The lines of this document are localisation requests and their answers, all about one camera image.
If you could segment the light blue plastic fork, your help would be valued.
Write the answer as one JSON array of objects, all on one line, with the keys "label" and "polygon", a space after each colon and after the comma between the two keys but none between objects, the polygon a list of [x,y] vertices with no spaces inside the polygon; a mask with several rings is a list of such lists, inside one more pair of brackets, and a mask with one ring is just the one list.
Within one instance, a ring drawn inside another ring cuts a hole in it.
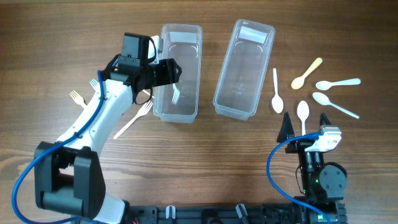
[{"label": "light blue plastic fork", "polygon": [[100,92],[100,84],[95,79],[90,80],[90,85],[94,89],[95,92]]}]

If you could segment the thin white fork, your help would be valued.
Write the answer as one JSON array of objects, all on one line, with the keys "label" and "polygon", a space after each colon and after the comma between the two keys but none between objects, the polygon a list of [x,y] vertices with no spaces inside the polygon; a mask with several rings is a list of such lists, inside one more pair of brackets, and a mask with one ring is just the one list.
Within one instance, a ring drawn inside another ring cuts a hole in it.
[{"label": "thin white fork", "polygon": [[178,103],[178,99],[180,97],[180,90],[178,89],[177,85],[174,83],[173,85],[173,97],[172,97],[172,104],[176,105]]}]

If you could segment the curved white plastic fork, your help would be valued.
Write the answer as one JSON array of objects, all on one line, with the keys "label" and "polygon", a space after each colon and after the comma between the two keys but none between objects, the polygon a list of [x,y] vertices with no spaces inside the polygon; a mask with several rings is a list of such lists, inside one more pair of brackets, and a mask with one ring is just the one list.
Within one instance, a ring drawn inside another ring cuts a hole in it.
[{"label": "curved white plastic fork", "polygon": [[154,95],[154,92],[152,91],[152,93],[151,92],[148,92],[147,90],[142,90],[142,92],[144,92],[145,94],[147,94],[148,96],[151,96],[153,99],[155,99],[155,95]]}]

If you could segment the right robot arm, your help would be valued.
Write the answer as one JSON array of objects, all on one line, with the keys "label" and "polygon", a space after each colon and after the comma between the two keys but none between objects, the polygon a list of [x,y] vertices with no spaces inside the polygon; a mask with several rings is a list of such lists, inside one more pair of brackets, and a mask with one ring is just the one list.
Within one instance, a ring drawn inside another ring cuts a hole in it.
[{"label": "right robot arm", "polygon": [[335,162],[325,162],[323,155],[334,150],[341,141],[340,129],[332,125],[326,114],[320,115],[319,137],[292,140],[287,154],[298,155],[303,194],[294,199],[317,208],[317,211],[291,202],[275,204],[271,217],[275,223],[347,223],[344,198],[347,171]]}]

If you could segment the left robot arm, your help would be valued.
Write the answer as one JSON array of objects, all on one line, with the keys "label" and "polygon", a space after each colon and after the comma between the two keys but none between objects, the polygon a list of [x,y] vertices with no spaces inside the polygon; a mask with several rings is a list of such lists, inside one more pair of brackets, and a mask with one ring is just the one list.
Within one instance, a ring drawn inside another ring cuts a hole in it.
[{"label": "left robot arm", "polygon": [[54,143],[34,153],[35,202],[44,210],[68,214],[69,221],[132,223],[129,202],[110,196],[99,156],[115,125],[142,90],[177,83],[181,67],[160,59],[163,40],[126,33],[120,54],[98,71],[88,106]]}]

